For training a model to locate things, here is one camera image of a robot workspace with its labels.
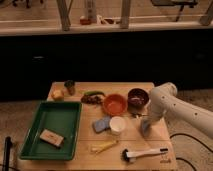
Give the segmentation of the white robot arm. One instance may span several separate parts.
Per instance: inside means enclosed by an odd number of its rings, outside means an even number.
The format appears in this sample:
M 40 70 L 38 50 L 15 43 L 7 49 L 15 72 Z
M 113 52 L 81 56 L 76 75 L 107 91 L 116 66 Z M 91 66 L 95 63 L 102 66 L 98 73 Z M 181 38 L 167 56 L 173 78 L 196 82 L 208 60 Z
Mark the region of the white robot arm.
M 213 139 L 213 112 L 177 98 L 177 87 L 167 82 L 149 92 L 149 109 L 146 123 L 151 126 L 166 112 L 185 120 Z

